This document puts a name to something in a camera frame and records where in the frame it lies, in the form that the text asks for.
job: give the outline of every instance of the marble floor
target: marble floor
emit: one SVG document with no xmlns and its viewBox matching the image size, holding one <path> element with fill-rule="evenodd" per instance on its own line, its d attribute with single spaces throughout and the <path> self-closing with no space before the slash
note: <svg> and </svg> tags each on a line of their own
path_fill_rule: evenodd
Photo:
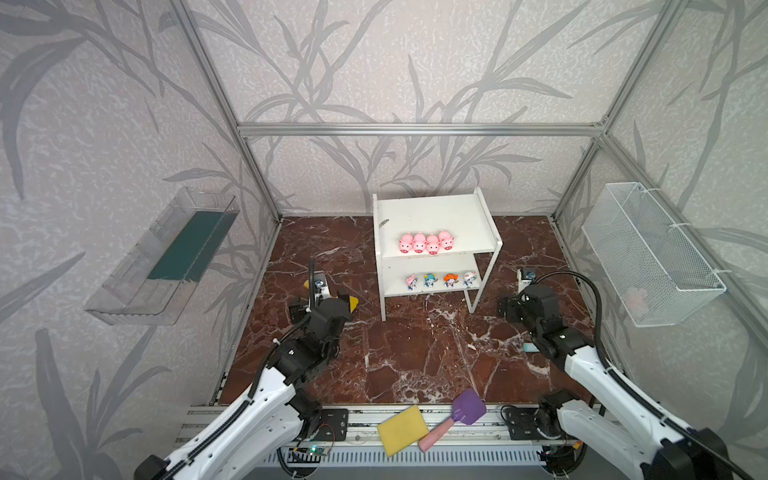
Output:
<svg viewBox="0 0 768 480">
<path fill-rule="evenodd" d="M 474 314 L 463 292 L 401 296 L 386 299 L 382 322 L 372 218 L 286 218 L 220 402 L 232 402 L 248 387 L 272 338 L 290 328 L 287 304 L 306 295 L 312 254 L 316 268 L 329 276 L 332 293 L 340 288 L 360 300 L 345 326 L 339 358 L 310 389 L 321 403 L 445 403 L 469 387 L 493 403 L 536 403 L 563 388 L 586 396 L 543 356 L 523 353 L 528 334 L 495 316 L 498 296 L 516 291 L 519 267 L 540 275 L 568 267 L 547 218 L 494 220 L 504 246 Z M 489 260 L 484 257 L 478 258 L 481 271 Z M 560 294 L 566 323 L 592 336 L 572 277 L 546 281 Z"/>
</svg>

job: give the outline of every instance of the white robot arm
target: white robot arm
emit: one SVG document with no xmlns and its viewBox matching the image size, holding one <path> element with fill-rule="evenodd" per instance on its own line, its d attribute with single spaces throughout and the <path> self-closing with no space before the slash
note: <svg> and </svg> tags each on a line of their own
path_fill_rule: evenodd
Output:
<svg viewBox="0 0 768 480">
<path fill-rule="evenodd" d="M 539 283 L 558 274 L 576 276 L 594 292 L 594 346 L 584 334 L 563 324 L 557 294 Z M 549 273 L 518 295 L 499 300 L 499 316 L 522 323 L 539 352 L 597 397 L 620 424 L 598 415 L 572 393 L 560 391 L 540 399 L 539 430 L 580 439 L 632 480 L 724 480 L 733 473 L 751 479 L 729 460 L 725 443 L 714 432 L 696 430 L 672 415 L 608 362 L 601 350 L 601 311 L 594 283 L 568 270 Z"/>
<path fill-rule="evenodd" d="M 318 429 L 320 404 L 303 388 L 338 356 L 354 303 L 331 297 L 312 263 L 309 287 L 309 306 L 291 307 L 293 328 L 275 340 L 250 388 L 186 445 L 165 459 L 150 455 L 134 480 L 240 480 L 279 447 Z"/>
</svg>

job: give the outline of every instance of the sponge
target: sponge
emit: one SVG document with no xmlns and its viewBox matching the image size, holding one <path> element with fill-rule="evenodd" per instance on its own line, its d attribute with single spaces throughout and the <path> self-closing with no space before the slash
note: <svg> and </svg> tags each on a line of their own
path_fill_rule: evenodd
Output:
<svg viewBox="0 0 768 480">
<path fill-rule="evenodd" d="M 398 413 L 376 427 L 387 456 L 391 457 L 429 433 L 418 406 Z"/>
</svg>

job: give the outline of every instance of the wire mesh basket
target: wire mesh basket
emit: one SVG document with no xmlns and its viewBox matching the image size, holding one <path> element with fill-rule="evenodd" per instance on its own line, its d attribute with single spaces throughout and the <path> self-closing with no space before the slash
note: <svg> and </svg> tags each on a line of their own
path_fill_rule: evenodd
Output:
<svg viewBox="0 0 768 480">
<path fill-rule="evenodd" d="M 674 325 L 725 292 L 642 184 L 606 184 L 582 230 L 637 326 Z"/>
</svg>

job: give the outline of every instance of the leaf pattern wallpaper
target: leaf pattern wallpaper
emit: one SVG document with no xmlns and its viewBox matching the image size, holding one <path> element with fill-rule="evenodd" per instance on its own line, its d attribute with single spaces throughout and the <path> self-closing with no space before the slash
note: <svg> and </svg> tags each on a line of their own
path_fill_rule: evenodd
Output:
<svg viewBox="0 0 768 480">
<path fill-rule="evenodd" d="M 662 2 L 192 0 L 239 122 L 599 121 Z M 587 138 L 252 137 L 287 214 L 484 189 L 552 212 Z"/>
<path fill-rule="evenodd" d="M 207 403 L 276 225 L 166 2 L 0 1 L 0 477 L 130 478 Z M 174 326 L 86 313 L 182 186 L 240 215 Z"/>
<path fill-rule="evenodd" d="M 611 129 L 764 307 L 766 31 L 765 0 L 689 2 Z M 601 154 L 559 225 L 578 266 L 595 274 L 609 297 L 604 315 L 620 361 L 666 407 L 715 428 L 731 457 L 761 476 L 768 467 L 768 353 L 722 299 L 676 326 L 634 327 L 581 232 L 610 181 L 627 178 Z"/>
</svg>

